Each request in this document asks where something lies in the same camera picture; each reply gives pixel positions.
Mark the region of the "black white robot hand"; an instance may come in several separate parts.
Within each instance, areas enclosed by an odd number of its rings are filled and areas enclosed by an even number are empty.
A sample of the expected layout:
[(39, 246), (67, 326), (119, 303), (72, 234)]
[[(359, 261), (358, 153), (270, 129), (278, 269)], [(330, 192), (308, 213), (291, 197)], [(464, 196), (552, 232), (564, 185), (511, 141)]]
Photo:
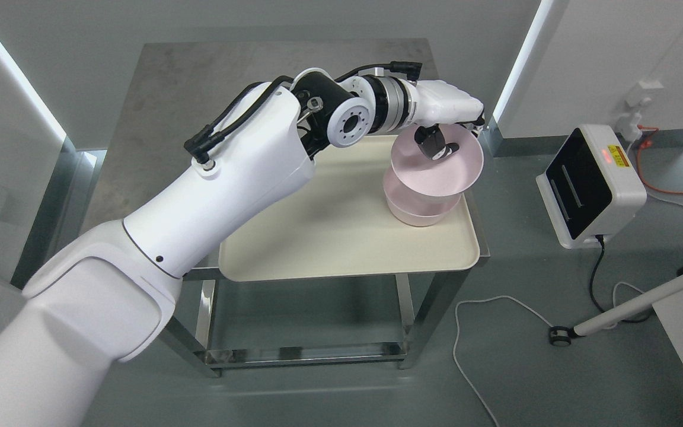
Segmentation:
[(476, 130), (486, 123), (483, 103), (443, 80), (418, 82), (416, 94), (414, 138), (421, 154), (430, 160), (444, 159), (459, 150), (457, 143), (447, 143), (440, 125), (469, 125)]

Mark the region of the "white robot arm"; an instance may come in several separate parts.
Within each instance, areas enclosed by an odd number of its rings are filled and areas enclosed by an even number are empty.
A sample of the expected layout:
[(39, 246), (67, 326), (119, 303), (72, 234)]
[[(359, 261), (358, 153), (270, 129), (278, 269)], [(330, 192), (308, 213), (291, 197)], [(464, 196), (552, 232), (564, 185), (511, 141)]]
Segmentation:
[(184, 148), (192, 164), (149, 202), (92, 227), (23, 289), (0, 332), (0, 426), (81, 424), (111, 366), (141, 354), (174, 314), (183, 276), (229, 235), (390, 117), (410, 78), (310, 68), (245, 87)]

